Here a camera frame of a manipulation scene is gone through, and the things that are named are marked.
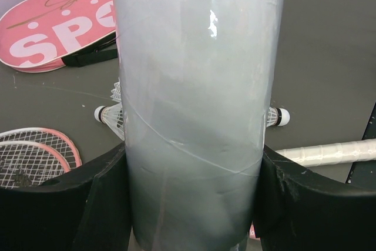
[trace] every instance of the badminton racket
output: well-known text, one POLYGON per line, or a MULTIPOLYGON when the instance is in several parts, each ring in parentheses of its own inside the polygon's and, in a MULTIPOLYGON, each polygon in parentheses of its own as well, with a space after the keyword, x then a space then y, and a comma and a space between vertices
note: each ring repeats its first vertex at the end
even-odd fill
POLYGON ((63 133, 46 128, 23 128, 0 133, 0 142, 19 140, 44 144, 58 151, 67 161, 71 169, 82 164, 79 152, 74 143, 63 133))
POLYGON ((276 152, 304 167, 368 161, 376 159, 376 139, 285 149, 276 152))
POLYGON ((51 147, 31 141, 0 142, 0 186, 37 186, 69 171, 64 157, 51 147))

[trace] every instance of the white racket handle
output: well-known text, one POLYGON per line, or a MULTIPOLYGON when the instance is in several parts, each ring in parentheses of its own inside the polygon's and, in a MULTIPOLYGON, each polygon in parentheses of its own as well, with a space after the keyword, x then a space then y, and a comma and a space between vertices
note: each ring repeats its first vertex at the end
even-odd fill
POLYGON ((368 161, 376 159, 376 139, 285 149, 277 153, 305 167, 368 161))

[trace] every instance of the pink racket cover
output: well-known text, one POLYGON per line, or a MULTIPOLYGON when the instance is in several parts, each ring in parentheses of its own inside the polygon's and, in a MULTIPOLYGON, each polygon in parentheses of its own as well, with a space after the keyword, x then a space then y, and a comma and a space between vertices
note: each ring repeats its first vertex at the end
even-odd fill
POLYGON ((252 239, 255 239, 255 240, 260 240, 259 238, 256 237, 253 225, 251 225, 251 228, 249 230, 249 238, 252 238, 252 239))
POLYGON ((115 32, 113 0, 25 0, 0 19, 0 61, 23 72, 64 66, 61 57, 115 32))

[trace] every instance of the shuttlecock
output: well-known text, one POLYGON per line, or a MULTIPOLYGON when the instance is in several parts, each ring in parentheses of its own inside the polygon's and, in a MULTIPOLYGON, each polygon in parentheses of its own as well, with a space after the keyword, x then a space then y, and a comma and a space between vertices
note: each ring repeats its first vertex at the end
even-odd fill
POLYGON ((120 94, 120 82, 115 82, 113 84, 114 89, 111 90, 112 95, 110 96, 113 101, 121 102, 122 96, 120 94))
POLYGON ((122 104, 95 109, 94 117, 98 122, 105 123, 121 139, 124 140, 123 108, 122 104))
MULTIPOLYGON (((100 106, 95 109, 94 117, 98 122, 105 123, 118 136, 124 140, 123 121, 126 112, 121 103, 114 106, 100 106)), ((284 126, 290 121, 290 114, 283 108, 269 107, 266 126, 284 126)))
POLYGON ((269 107, 266 126, 286 126, 290 121, 290 113, 283 108, 269 107))
MULTIPOLYGON (((120 82, 113 84, 114 88, 111 90, 111 98, 113 101, 121 102, 122 96, 120 92, 120 82)), ((290 121, 290 113, 288 110, 283 108, 272 108, 269 107, 268 110, 268 119, 266 126, 286 126, 290 121)))

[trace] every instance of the gray table surface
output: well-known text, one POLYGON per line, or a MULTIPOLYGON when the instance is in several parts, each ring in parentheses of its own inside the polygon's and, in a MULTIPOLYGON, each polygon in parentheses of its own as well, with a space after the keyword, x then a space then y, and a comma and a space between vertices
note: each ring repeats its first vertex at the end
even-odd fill
MULTIPOLYGON (((285 0, 271 104, 291 122, 268 128, 272 149, 360 140, 376 101, 375 0, 285 0)), ((27 74, 0 65, 0 131, 43 126, 66 133, 83 162, 120 140, 94 120, 112 105, 117 60, 27 74)), ((314 171, 344 182, 351 164, 314 171)), ((261 250, 250 241, 249 250, 261 250)))

